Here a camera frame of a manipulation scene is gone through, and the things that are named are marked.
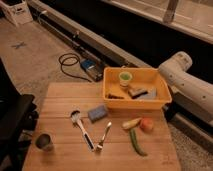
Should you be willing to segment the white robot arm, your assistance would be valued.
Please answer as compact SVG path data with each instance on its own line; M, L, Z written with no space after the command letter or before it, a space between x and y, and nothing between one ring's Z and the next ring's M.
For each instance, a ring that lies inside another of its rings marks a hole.
M190 75L187 70L192 64L191 57L186 52L179 51L161 63L158 71L169 85L175 86L203 107L211 116L208 124L213 126L213 85Z

